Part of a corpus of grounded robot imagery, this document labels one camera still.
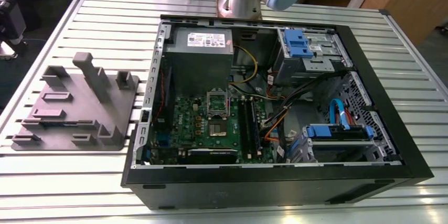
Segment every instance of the blue latch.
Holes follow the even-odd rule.
[[[365,132],[369,139],[374,137],[374,130],[370,126],[365,126]]]
[[[307,49],[307,39],[301,30],[285,30],[285,42],[291,58],[311,58],[314,53]]]
[[[306,127],[307,137],[330,137],[330,130],[326,125],[311,125]]]

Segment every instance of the black cable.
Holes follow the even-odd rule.
[[[231,87],[234,87],[234,89],[237,90],[238,93],[243,94],[243,95],[247,95],[250,97],[259,97],[262,99],[266,99],[266,100],[274,100],[274,98],[269,98],[269,97],[265,97],[259,94],[250,94],[247,92],[245,92],[242,89],[239,89],[234,84],[229,84]]]
[[[283,150],[282,157],[277,155],[277,163],[285,163],[286,162],[286,136],[285,136],[285,120],[279,122],[277,125],[277,133],[278,133],[278,145]]]
[[[245,75],[245,73],[242,73],[241,75],[242,75],[242,80],[245,80],[245,79],[246,79],[246,75]],[[253,91],[253,93],[254,93],[254,94],[258,94],[257,90],[254,89],[254,87],[253,87],[251,84],[250,84],[250,81],[246,81],[245,84],[246,84],[246,86],[249,87],[249,89]]]
[[[306,82],[305,84],[302,84],[299,87],[297,87],[291,93],[286,96],[285,100],[281,103],[281,106],[278,107],[275,113],[273,114],[273,116],[270,116],[266,121],[263,122],[263,124],[266,125],[269,122],[271,122],[271,120],[274,120],[275,118],[279,118],[283,113],[286,113],[289,107],[291,106],[294,99],[299,98],[303,94],[306,94],[307,92],[310,92],[311,88],[325,79],[331,78],[331,77],[337,77],[337,76],[342,76],[346,74],[346,70],[341,70],[337,71],[334,73],[323,73],[321,74],[318,77],[315,77],[313,80],[310,80],[309,82]]]

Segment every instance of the slotted aluminum table surface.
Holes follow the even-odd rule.
[[[0,117],[0,221],[69,223],[448,223],[448,94],[394,21],[375,10],[297,5],[263,19],[347,25],[431,168],[434,178],[351,205],[150,211],[119,187],[115,152],[15,152],[10,136],[43,86],[46,65],[93,54],[106,73],[146,80],[159,14],[214,16],[214,0],[73,0]],[[130,116],[138,118],[145,83]]]

